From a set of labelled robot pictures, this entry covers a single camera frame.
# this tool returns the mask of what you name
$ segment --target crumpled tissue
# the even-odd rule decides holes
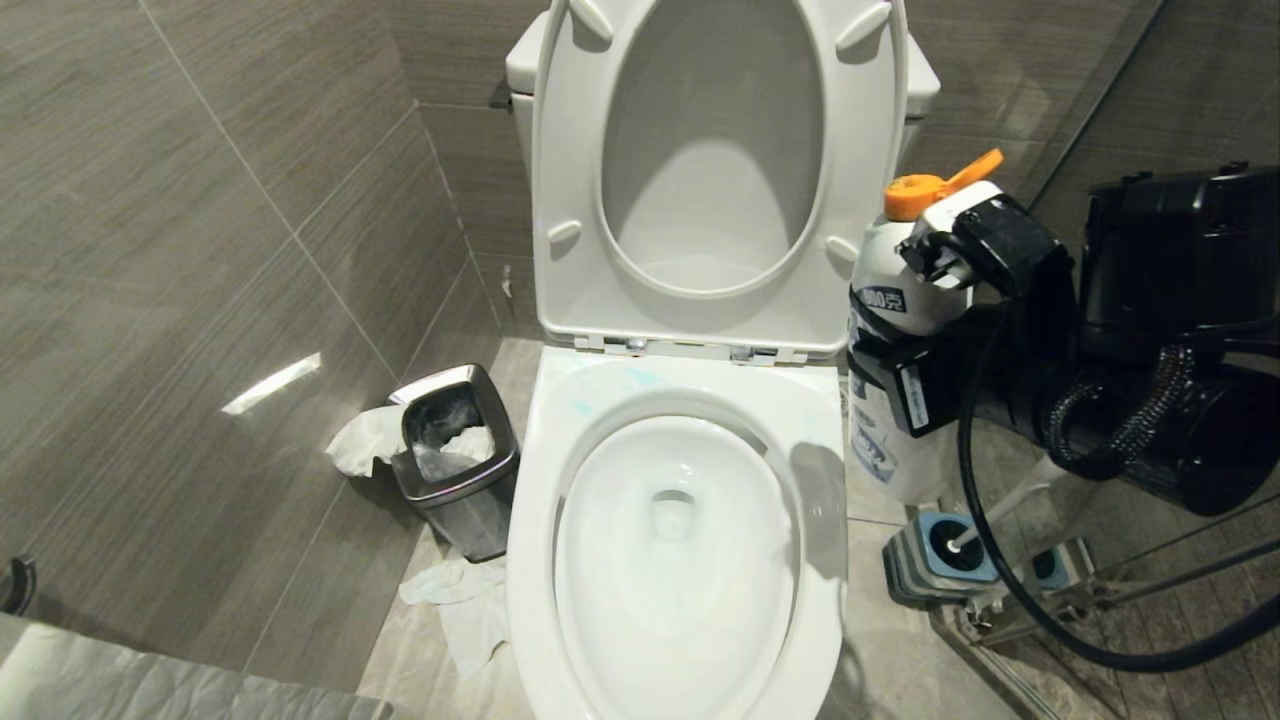
[[[404,452],[404,434],[401,419],[404,405],[388,405],[366,410],[352,418],[325,448],[344,475],[369,478],[374,474],[374,457],[389,462],[394,455]]]
[[[449,550],[443,562],[399,587],[404,605],[429,602],[440,611],[449,660],[463,680],[484,667],[507,641],[507,559],[479,565]]]

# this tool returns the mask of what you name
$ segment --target toilet bowl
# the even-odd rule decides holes
[[[901,138],[872,0],[557,0],[543,348],[508,536],[544,720],[813,717],[847,587],[836,368]]]

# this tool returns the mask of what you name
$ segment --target white toilet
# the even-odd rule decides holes
[[[556,0],[532,117],[547,346],[508,536],[543,720],[813,717],[847,585],[832,357],[897,158],[874,0]]]

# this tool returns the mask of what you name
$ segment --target marble floor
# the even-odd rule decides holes
[[[521,436],[541,343],[508,338],[492,375]],[[819,720],[1002,720],[1016,717],[929,628],[922,612],[895,605],[884,585],[881,547],[905,523],[902,507],[846,477],[849,600],[840,666]],[[430,532],[410,561],[412,577],[442,560]],[[489,665],[458,680],[445,652],[439,614],[430,605],[393,601],[365,669],[360,694],[392,702],[421,720],[532,720],[509,646]]]

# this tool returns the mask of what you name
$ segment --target toilet lid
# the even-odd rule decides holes
[[[891,179],[906,20],[883,0],[557,0],[534,268],[557,334],[835,352]]]

